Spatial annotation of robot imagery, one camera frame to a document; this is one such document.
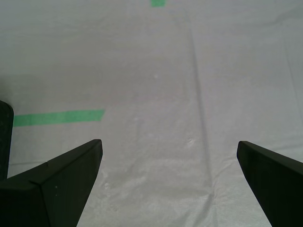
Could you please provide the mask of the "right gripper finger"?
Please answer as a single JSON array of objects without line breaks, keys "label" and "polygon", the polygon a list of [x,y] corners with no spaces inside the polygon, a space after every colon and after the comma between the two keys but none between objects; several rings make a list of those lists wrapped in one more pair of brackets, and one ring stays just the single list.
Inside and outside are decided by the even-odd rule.
[{"label": "right gripper finger", "polygon": [[75,227],[102,160],[91,140],[0,183],[2,227]]},{"label": "right gripper finger", "polygon": [[273,227],[303,225],[303,164],[248,141],[237,159],[244,177]]}]

